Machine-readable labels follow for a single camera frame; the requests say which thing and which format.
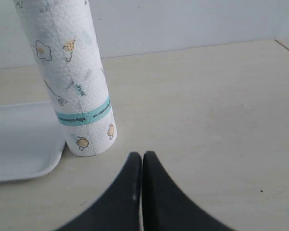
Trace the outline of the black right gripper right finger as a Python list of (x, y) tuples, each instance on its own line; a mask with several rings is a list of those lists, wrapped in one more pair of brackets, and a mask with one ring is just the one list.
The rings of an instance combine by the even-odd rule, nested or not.
[(153, 151), (143, 158), (142, 213), (145, 231), (231, 231), (190, 200)]

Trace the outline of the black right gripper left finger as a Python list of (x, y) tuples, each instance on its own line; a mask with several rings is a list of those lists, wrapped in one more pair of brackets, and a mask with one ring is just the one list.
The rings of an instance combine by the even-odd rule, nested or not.
[(59, 231), (139, 231), (142, 159), (131, 152), (112, 184)]

